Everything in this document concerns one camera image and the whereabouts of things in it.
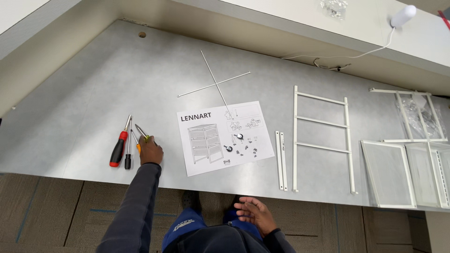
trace plastic wrap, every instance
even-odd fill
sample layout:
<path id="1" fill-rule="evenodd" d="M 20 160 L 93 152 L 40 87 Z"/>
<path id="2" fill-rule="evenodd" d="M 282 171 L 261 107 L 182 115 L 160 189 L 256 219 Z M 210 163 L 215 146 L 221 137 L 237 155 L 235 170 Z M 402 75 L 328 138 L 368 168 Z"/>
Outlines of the plastic wrap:
<path id="1" fill-rule="evenodd" d="M 406 117 L 408 118 L 408 122 L 404 122 L 405 124 L 409 124 L 411 132 L 413 133 L 414 139 L 427 139 L 427 136 L 425 135 L 425 131 L 422 127 L 422 122 L 420 120 L 418 107 L 420 108 L 420 111 L 422 112 L 423 121 L 425 123 L 425 126 L 427 127 L 427 135 L 429 139 L 441 139 L 440 130 L 438 127 L 438 121 L 433 116 L 433 111 L 431 110 L 431 107 L 427 100 L 425 100 L 425 103 L 421 103 L 423 101 L 423 96 L 416 96 L 413 99 L 413 96 L 407 96 L 407 97 L 401 97 L 403 107 L 405 109 Z M 403 119 L 403 115 L 401 114 L 400 104 L 397 102 L 397 109 L 401 115 L 401 119 Z M 437 119 L 439 122 L 442 121 L 441 111 L 439 109 L 439 106 L 435 105 L 434 109 L 436 111 Z M 444 127 L 444 124 L 441 123 L 442 132 L 444 134 L 444 138 L 447 138 L 447 133 Z"/>
<path id="2" fill-rule="evenodd" d="M 320 0 L 320 6 L 330 17 L 340 20 L 345 19 L 345 9 L 348 3 L 341 0 Z"/>

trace screwdriver handle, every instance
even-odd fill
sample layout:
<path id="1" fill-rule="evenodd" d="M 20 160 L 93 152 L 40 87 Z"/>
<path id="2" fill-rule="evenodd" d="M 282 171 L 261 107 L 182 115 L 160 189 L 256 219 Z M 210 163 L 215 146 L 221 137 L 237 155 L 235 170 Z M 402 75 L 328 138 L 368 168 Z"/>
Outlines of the screwdriver handle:
<path id="1" fill-rule="evenodd" d="M 114 147 L 111 154 L 111 159 L 109 160 L 109 165 L 111 167 L 119 167 L 120 161 L 123 157 L 123 151 L 125 150 L 125 141 L 128 137 L 128 132 L 122 131 L 119 135 L 119 140 Z"/>
<path id="2" fill-rule="evenodd" d="M 125 169 L 129 170 L 131 168 L 131 154 L 125 155 Z"/>

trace table surface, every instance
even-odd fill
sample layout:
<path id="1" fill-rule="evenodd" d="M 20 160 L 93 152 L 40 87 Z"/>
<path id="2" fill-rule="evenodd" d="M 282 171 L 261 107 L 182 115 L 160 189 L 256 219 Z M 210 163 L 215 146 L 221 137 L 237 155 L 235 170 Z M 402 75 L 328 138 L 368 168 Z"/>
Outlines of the table surface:
<path id="1" fill-rule="evenodd" d="M 145 38 L 139 32 L 147 33 Z M 228 104 L 259 101 L 275 150 L 284 132 L 288 191 L 278 189 L 276 157 L 186 176 L 177 112 L 223 106 L 217 88 L 177 95 L 251 71 L 220 84 Z M 292 192 L 293 87 L 343 101 L 348 98 L 355 187 L 350 193 L 347 155 L 298 146 Z M 112 148 L 132 114 L 133 124 L 155 135 L 164 149 L 159 186 L 279 199 L 374 205 L 360 140 L 406 137 L 394 86 L 252 53 L 124 21 L 116 21 L 10 111 L 0 127 L 0 171 L 129 184 L 139 167 L 109 164 Z M 433 97 L 450 126 L 448 101 Z M 343 106 L 298 97 L 298 115 L 344 124 Z M 298 120 L 299 142 L 346 149 L 345 130 Z"/>

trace person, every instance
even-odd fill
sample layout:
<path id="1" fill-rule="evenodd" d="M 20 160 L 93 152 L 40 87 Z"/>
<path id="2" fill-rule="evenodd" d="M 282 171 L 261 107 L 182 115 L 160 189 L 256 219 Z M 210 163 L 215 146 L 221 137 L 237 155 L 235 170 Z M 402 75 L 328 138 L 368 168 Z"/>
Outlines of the person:
<path id="1" fill-rule="evenodd" d="M 140 168 L 125 193 L 96 252 L 148 253 L 163 151 L 151 136 L 141 136 Z M 294 253 L 261 201 L 238 197 L 224 215 L 224 224 L 206 226 L 198 191 L 185 191 L 180 216 L 162 242 L 163 253 Z"/>

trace white metal rail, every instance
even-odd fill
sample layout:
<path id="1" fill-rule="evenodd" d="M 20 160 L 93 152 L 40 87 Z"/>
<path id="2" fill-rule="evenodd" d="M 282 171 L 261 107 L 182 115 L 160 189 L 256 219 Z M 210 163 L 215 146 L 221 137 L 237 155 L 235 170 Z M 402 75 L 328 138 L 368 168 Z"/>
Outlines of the white metal rail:
<path id="1" fill-rule="evenodd" d="M 445 136 L 444 136 L 444 132 L 442 131 L 441 122 L 439 121 L 439 118 L 437 117 L 437 114 L 436 114 L 436 110 L 434 109 L 433 101 L 431 100 L 431 93 L 415 92 L 415 91 L 402 91 L 402 90 L 379 90 L 379 89 L 375 89 L 375 88 L 369 89 L 369 92 L 381 92 L 381 93 L 395 94 L 396 98 L 397 98 L 397 101 L 399 103 L 399 107 L 400 107 L 401 114 L 403 116 L 403 120 L 405 121 L 406 135 L 408 136 L 408 139 L 382 140 L 382 142 L 387 142 L 387 143 L 400 143 L 401 142 L 401 143 L 403 143 L 403 142 L 448 141 L 448 139 L 445 138 Z M 425 125 L 425 122 L 423 120 L 422 112 L 420 111 L 419 108 L 418 108 L 417 111 L 418 111 L 418 114 L 419 114 L 420 123 L 421 123 L 422 128 L 423 128 L 423 133 L 424 133 L 426 139 L 414 139 L 413 133 L 411 132 L 410 122 L 408 120 L 408 117 L 406 116 L 405 107 L 403 106 L 403 102 L 401 101 L 400 94 L 404 94 L 404 95 L 421 95 L 421 96 L 426 96 L 427 97 L 428 104 L 430 106 L 431 112 L 433 113 L 433 118 L 435 119 L 435 121 L 437 123 L 437 128 L 439 130 L 439 135 L 441 136 L 440 139 L 430 139 L 429 138 L 428 131 L 427 131 L 427 126 Z"/>
<path id="2" fill-rule="evenodd" d="M 309 97 L 309 98 L 314 98 L 314 99 L 319 99 L 319 100 L 323 100 L 323 101 L 327 101 L 327 102 L 331 102 L 331 103 L 335 103 L 335 104 L 344 105 L 345 125 L 336 124 L 336 123 L 323 121 L 323 120 L 318 120 L 318 119 L 312 119 L 312 118 L 298 116 L 297 115 L 297 99 L 298 99 L 297 96 L 298 95 Z M 297 119 L 311 121 L 311 122 L 316 122 L 316 123 L 330 125 L 330 126 L 335 126 L 335 127 L 345 128 L 346 129 L 346 134 L 345 134 L 346 135 L 346 150 L 335 149 L 335 148 L 324 147 L 324 146 L 313 145 L 313 144 L 307 144 L 307 143 L 302 143 L 302 142 L 297 142 Z M 298 189 L 297 189 L 297 145 L 301 145 L 301 146 L 312 147 L 312 148 L 317 148 L 317 149 L 325 149 L 325 150 L 330 150 L 330 151 L 347 153 L 348 172 L 349 172 L 349 178 L 350 178 L 350 192 L 352 194 L 358 194 L 356 192 L 356 190 L 355 190 L 355 177 L 354 177 L 354 173 L 353 173 L 353 159 L 352 159 L 352 156 L 351 156 L 351 144 L 350 144 L 350 120 L 349 120 L 349 115 L 348 115 L 348 101 L 347 101 L 346 97 L 344 97 L 344 101 L 343 102 L 342 101 L 333 100 L 333 99 L 327 99 L 327 98 L 323 98 L 323 97 L 318 97 L 318 96 L 315 96 L 315 95 L 310 95 L 310 94 L 298 92 L 297 85 L 295 85 L 294 86 L 294 126 L 293 126 L 293 130 L 294 130 L 294 133 L 293 133 L 294 145 L 293 145 L 293 154 L 292 154 L 292 176 L 293 176 L 292 177 L 292 182 L 293 182 L 292 183 L 292 190 L 294 192 L 298 192 Z"/>

